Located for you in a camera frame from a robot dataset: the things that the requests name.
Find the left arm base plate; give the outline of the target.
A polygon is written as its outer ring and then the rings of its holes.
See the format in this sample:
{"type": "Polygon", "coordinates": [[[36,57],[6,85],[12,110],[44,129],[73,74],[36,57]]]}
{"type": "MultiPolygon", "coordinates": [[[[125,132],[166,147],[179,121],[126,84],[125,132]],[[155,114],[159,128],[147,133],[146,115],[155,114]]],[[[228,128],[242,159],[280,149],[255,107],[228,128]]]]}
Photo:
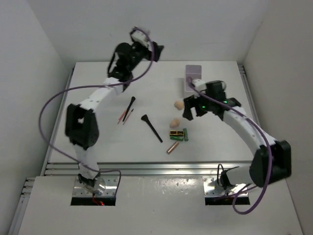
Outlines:
{"type": "Polygon", "coordinates": [[[95,181],[94,187],[86,186],[80,183],[79,179],[75,179],[72,196],[73,197],[114,197],[116,194],[118,178],[116,177],[100,177],[95,181]]]}

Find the pink makeup pencil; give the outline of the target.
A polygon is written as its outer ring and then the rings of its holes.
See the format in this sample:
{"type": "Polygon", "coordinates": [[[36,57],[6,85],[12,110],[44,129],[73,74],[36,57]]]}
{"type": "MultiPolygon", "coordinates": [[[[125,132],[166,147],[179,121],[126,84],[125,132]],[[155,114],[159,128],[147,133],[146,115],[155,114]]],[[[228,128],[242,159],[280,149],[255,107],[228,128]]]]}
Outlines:
{"type": "Polygon", "coordinates": [[[123,112],[123,114],[119,117],[119,119],[118,119],[118,123],[117,123],[117,124],[119,124],[119,123],[120,123],[120,121],[123,119],[123,117],[124,117],[125,113],[126,113],[126,110],[125,110],[125,111],[123,112]]]}

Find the black round makeup brush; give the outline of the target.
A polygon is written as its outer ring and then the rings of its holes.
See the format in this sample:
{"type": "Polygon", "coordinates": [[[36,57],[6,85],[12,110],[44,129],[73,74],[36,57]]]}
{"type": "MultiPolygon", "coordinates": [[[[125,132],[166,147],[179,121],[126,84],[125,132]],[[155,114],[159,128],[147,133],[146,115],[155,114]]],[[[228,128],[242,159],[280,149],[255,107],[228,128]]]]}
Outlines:
{"type": "Polygon", "coordinates": [[[134,103],[135,100],[136,100],[136,98],[134,96],[132,96],[131,101],[129,103],[129,106],[127,107],[126,112],[124,114],[124,117],[122,119],[123,122],[125,121],[126,116],[127,116],[128,112],[129,112],[129,110],[130,110],[130,108],[131,108],[131,106],[132,106],[132,104],[134,103]]]}

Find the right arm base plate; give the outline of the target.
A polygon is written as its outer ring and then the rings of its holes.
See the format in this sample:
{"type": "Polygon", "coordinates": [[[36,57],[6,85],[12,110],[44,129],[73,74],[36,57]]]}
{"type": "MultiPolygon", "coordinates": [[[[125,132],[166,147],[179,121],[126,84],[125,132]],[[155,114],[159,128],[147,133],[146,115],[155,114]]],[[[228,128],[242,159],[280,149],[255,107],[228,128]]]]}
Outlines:
{"type": "Polygon", "coordinates": [[[234,194],[238,193],[239,190],[247,189],[247,185],[245,184],[238,184],[235,186],[231,186],[227,189],[224,189],[223,187],[218,185],[217,177],[203,177],[202,182],[203,182],[204,195],[206,198],[233,196],[234,194]]]}

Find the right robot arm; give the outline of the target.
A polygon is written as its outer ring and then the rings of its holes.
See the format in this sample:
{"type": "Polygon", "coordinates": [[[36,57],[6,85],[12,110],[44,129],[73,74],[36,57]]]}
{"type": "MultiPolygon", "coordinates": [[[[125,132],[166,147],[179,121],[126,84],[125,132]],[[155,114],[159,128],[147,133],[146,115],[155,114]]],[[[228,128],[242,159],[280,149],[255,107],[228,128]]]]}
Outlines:
{"type": "Polygon", "coordinates": [[[183,100],[183,118],[192,120],[191,109],[201,117],[208,112],[218,116],[229,125],[250,149],[253,160],[250,167],[233,167],[222,171],[220,183],[224,189],[236,184],[255,184],[262,188],[291,176],[291,146],[287,141],[278,141],[264,132],[255,122],[246,119],[246,113],[235,98],[218,103],[194,95],[183,100]]]}

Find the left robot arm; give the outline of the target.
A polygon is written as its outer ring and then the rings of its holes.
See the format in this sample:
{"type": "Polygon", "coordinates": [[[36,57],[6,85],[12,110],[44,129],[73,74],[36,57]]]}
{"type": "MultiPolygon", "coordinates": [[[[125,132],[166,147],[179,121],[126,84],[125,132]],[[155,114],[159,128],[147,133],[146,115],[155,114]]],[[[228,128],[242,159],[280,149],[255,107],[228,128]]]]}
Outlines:
{"type": "Polygon", "coordinates": [[[92,189],[100,177],[99,167],[94,152],[94,145],[99,138],[96,113],[116,96],[124,92],[133,79],[132,71],[143,60],[157,62],[164,49],[153,42],[154,51],[140,42],[120,43],[113,53],[107,69],[104,87],[94,91],[79,104],[67,107],[65,135],[69,138],[76,152],[80,183],[92,189]]]}

